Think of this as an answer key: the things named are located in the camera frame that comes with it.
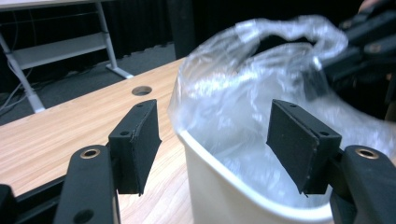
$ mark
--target white bin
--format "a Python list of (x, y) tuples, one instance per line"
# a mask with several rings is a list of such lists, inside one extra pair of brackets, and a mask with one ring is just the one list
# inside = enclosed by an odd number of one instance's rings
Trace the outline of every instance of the white bin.
[(328, 203), (296, 209), (271, 202), (238, 179), (188, 132), (178, 137), (186, 148), (195, 223), (332, 223)]

